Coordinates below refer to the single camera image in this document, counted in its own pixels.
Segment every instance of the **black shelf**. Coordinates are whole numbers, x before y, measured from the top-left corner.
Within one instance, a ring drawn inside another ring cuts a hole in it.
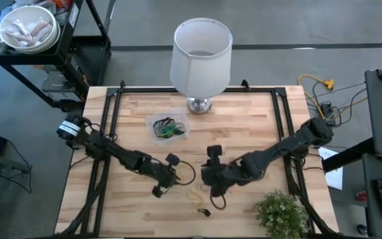
[[[73,0],[64,26],[60,29],[60,39],[50,49],[38,54],[0,54],[0,65],[42,100],[53,108],[67,112],[72,108],[82,108],[90,86],[101,86],[104,81],[107,61],[111,57],[111,41],[92,0],[88,4],[101,36],[74,37],[74,29],[84,0]],[[14,65],[54,65],[74,87],[74,93],[81,102],[71,100],[54,101],[32,84]]]

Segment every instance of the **white bowl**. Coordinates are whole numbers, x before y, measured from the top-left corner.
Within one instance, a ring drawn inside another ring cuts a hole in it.
[[[56,36],[58,34],[57,32],[57,21],[52,15],[50,11],[43,7],[38,7],[38,6],[25,6],[25,7],[19,7],[18,9],[15,9],[8,13],[3,20],[0,23],[0,31],[5,29],[9,24],[13,22],[13,20],[18,19],[23,22],[24,25],[29,25],[31,23],[35,23],[39,21],[40,18],[43,19],[50,19],[50,23],[52,24],[52,31],[49,34],[49,36],[43,40],[40,44],[36,46],[16,46],[18,43],[15,39],[12,39],[11,37],[8,37],[6,34],[1,34],[1,40],[13,47],[16,50],[36,50],[40,48],[39,46],[46,43],[47,41],[54,39],[54,35]]]
[[[21,53],[25,53],[25,54],[36,54],[36,53],[40,53],[40,52],[44,52],[48,49],[50,49],[52,46],[54,46],[58,40],[60,39],[60,35],[61,35],[61,29],[60,29],[60,25],[57,24],[57,34],[56,35],[53,35],[53,38],[51,40],[49,40],[48,42],[44,43],[44,44],[39,44],[39,48],[37,49],[33,49],[33,50],[30,50],[30,49],[17,49],[19,52]]]

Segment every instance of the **butcher block tabletop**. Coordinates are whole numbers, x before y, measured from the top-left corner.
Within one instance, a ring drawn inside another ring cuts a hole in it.
[[[292,122],[295,130],[310,118],[301,86],[286,88]],[[107,87],[91,87],[83,116],[100,123]],[[283,104],[279,98],[283,125],[287,125]],[[107,129],[111,122],[114,103],[111,103]],[[189,121],[188,138],[173,141],[159,147],[151,141],[145,118],[153,114],[169,112],[172,108],[186,110]],[[186,98],[179,93],[122,93],[119,116],[115,130],[117,144],[126,149],[136,149],[163,163],[169,153],[192,164],[196,180],[187,186],[175,185],[161,198],[151,191],[157,184],[153,179],[127,171],[118,160],[111,158],[101,228],[101,237],[261,237],[266,230],[255,219],[254,204],[267,193],[288,191],[282,159],[273,161],[262,180],[243,187],[229,188],[225,194],[225,210],[217,210],[211,204],[210,188],[201,180],[200,166],[208,159],[207,146],[221,145],[221,163],[227,163],[243,154],[264,150],[279,141],[272,97],[269,93],[223,93],[213,98],[209,113],[193,115],[186,108]],[[85,157],[83,149],[73,154],[71,164]],[[56,232],[62,232],[79,213],[86,201],[93,159],[89,158],[70,169],[56,224]],[[306,158],[306,167],[322,167],[317,156]],[[184,178],[192,178],[192,172],[184,166],[176,167]],[[308,198],[312,206],[327,223],[338,231],[336,217],[325,175],[322,170],[304,171]],[[214,199],[222,205],[222,198]],[[94,225],[97,203],[90,216],[90,230]],[[206,217],[198,208],[211,212]]]

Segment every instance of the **silver lamp base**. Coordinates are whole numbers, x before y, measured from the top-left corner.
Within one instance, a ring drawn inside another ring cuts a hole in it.
[[[193,114],[205,114],[212,107],[212,99],[188,98],[188,109]]]

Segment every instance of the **green plant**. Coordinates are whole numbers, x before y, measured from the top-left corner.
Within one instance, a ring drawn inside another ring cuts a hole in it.
[[[274,239],[297,239],[306,231],[308,213],[292,195],[275,191],[255,206],[259,225]]]

